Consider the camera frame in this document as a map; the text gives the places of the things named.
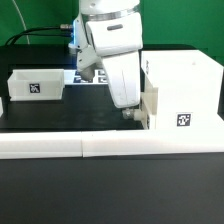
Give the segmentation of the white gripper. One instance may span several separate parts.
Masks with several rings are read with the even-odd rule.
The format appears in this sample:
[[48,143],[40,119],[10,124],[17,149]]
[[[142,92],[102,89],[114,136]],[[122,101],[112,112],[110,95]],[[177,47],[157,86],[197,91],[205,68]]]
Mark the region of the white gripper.
[[134,117],[134,109],[128,108],[140,102],[140,59],[137,51],[103,57],[102,65],[108,80],[114,105],[122,110],[124,119]]

